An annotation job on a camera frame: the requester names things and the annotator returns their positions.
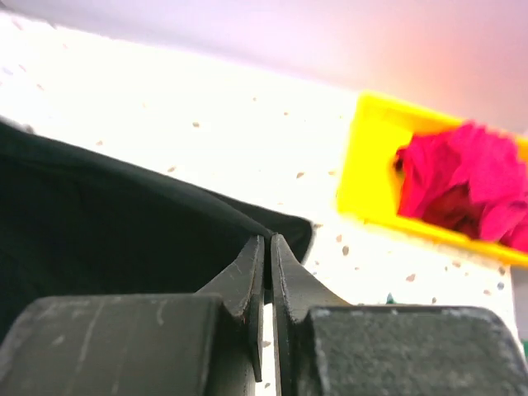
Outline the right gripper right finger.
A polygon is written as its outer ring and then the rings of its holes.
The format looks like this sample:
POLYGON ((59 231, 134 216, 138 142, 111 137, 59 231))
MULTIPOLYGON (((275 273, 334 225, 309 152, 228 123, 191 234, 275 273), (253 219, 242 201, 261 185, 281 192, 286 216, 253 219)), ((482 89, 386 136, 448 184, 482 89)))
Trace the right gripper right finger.
POLYGON ((470 306, 352 305, 270 247, 279 395, 524 395, 527 364, 506 324, 470 306))

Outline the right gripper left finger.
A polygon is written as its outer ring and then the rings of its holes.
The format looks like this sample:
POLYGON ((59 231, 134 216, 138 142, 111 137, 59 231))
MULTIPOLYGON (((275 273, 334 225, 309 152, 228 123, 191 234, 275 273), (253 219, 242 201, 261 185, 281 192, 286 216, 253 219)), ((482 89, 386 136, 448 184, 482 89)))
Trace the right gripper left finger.
POLYGON ((38 299, 1 345, 4 395, 252 395, 265 241, 193 294, 38 299))

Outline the black t shirt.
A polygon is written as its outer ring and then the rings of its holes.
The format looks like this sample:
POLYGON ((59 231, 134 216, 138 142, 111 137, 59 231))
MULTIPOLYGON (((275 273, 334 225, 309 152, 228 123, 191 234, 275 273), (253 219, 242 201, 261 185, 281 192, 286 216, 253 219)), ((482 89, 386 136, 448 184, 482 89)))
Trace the black t shirt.
POLYGON ((1 330, 34 300, 193 293, 253 236, 298 260, 311 223, 1 125, 1 330))

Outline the folded green t shirt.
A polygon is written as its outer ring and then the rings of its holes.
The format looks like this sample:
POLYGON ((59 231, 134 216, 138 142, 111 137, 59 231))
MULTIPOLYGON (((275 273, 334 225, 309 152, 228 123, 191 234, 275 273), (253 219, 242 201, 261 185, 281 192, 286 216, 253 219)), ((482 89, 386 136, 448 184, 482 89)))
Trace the folded green t shirt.
POLYGON ((396 304, 396 300, 394 299, 394 296, 392 293, 388 293, 385 303, 386 304, 396 304))

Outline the yellow plastic bin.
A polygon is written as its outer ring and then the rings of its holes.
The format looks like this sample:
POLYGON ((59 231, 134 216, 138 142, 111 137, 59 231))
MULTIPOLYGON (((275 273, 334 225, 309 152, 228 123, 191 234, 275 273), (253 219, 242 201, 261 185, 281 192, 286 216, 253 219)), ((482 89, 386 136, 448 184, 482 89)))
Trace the yellow plastic bin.
POLYGON ((337 212, 435 243, 464 248, 508 265, 527 266, 523 252, 471 240, 461 233, 398 215, 403 178, 394 169, 397 149, 408 144, 415 134, 434 134, 461 123, 460 118, 379 92, 361 92, 337 187, 337 212))

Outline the dark red t shirt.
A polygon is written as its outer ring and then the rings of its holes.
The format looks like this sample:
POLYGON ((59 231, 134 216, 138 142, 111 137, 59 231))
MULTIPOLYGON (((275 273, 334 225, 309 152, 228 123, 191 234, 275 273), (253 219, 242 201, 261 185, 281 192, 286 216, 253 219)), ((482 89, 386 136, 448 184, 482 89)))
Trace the dark red t shirt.
POLYGON ((458 185, 435 198, 425 209, 422 221, 480 239, 480 220, 484 204, 470 199, 469 185, 458 185))

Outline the pink t shirt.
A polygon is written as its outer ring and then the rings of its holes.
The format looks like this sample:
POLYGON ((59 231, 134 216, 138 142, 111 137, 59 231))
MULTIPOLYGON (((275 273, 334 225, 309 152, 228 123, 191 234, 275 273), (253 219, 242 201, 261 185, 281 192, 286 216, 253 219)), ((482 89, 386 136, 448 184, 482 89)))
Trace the pink t shirt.
POLYGON ((422 220, 435 198, 468 184, 470 199, 484 204, 478 240, 526 251, 527 165, 506 135, 474 122, 415 135, 394 167, 404 176, 399 215, 422 220))

